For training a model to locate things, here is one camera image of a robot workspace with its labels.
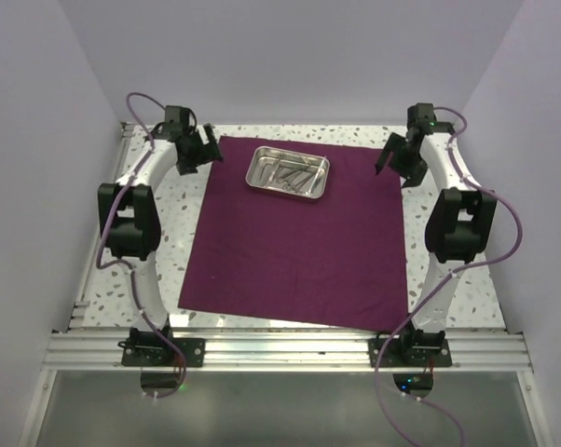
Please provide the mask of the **steel instrument tray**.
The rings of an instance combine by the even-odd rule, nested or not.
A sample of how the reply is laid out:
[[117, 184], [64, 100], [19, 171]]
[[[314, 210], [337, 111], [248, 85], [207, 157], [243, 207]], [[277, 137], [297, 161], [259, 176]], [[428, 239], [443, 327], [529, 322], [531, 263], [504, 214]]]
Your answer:
[[[304, 188], [302, 194], [288, 193], [281, 190], [281, 184], [276, 184], [273, 186], [265, 186], [265, 182], [270, 175], [270, 172], [278, 165], [279, 162], [285, 159], [298, 159], [298, 158], [313, 158], [313, 157], [324, 157], [326, 163], [316, 171], [313, 179], [309, 181]], [[264, 163], [273, 161], [274, 165], [270, 172], [265, 174], [263, 181], [260, 183], [258, 181], [259, 173], [261, 172]], [[271, 146], [260, 146], [255, 149], [253, 153], [252, 160], [247, 169], [245, 176], [246, 183], [257, 191], [266, 192], [274, 195], [287, 196], [290, 198], [304, 199], [306, 201], [314, 202], [319, 200], [325, 191], [326, 184], [328, 181], [330, 173], [330, 160], [326, 156], [315, 156], [310, 154], [299, 153], [291, 150], [275, 148]]]

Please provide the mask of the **purple cloth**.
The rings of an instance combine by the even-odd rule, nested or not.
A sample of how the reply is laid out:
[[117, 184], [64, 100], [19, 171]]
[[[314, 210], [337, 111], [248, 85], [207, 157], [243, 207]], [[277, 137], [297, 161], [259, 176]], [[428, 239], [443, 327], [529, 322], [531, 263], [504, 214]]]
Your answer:
[[287, 142], [329, 161], [321, 198], [257, 190], [245, 177], [261, 139], [224, 137], [212, 165], [179, 305], [374, 332], [407, 316], [399, 176], [372, 148]]

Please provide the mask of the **steel hemostat forceps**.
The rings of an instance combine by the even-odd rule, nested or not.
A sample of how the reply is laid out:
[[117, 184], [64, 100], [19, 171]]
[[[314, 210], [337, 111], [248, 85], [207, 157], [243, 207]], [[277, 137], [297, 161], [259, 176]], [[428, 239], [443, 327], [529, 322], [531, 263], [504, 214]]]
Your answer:
[[325, 163], [326, 159], [324, 157], [285, 159], [280, 163], [280, 175], [288, 175], [296, 169], [304, 169], [305, 167], [313, 167], [318, 171], [319, 169], [322, 169]]
[[309, 163], [302, 162], [279, 162], [270, 172], [265, 186], [273, 186], [281, 183], [290, 183], [309, 169]]

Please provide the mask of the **steel surgical scissors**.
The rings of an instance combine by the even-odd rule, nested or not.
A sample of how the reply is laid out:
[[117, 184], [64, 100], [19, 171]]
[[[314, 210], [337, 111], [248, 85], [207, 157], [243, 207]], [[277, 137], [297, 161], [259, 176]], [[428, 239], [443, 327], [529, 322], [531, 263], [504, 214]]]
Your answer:
[[304, 169], [296, 169], [290, 172], [281, 181], [281, 190], [288, 193], [302, 194], [305, 185], [313, 179], [316, 171], [316, 168], [305, 167]]

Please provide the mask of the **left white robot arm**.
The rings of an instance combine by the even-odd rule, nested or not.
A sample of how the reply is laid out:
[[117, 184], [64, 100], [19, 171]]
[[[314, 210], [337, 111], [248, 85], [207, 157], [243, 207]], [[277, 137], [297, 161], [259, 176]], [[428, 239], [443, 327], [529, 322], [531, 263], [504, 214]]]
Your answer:
[[137, 160], [116, 181], [98, 189], [95, 265], [99, 270], [121, 266], [136, 313], [133, 327], [140, 332], [161, 331], [169, 324], [156, 270], [161, 224], [155, 192], [172, 169], [184, 176], [223, 159], [213, 125], [177, 134], [167, 132], [171, 126], [160, 123], [149, 131]]

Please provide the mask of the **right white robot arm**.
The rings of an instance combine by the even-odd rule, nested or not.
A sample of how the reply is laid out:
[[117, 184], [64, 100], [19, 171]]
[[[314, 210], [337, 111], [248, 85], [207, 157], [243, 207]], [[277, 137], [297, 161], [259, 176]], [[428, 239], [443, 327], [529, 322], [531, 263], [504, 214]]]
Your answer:
[[485, 251], [497, 205], [490, 194], [469, 184], [473, 176], [455, 147], [454, 125], [440, 120], [437, 109], [424, 102], [410, 106], [406, 133], [392, 132], [375, 163], [376, 173], [391, 169], [404, 188], [421, 185], [430, 173], [438, 189], [425, 227], [429, 266], [420, 299], [393, 333], [399, 358], [412, 366], [443, 341], [463, 269]]

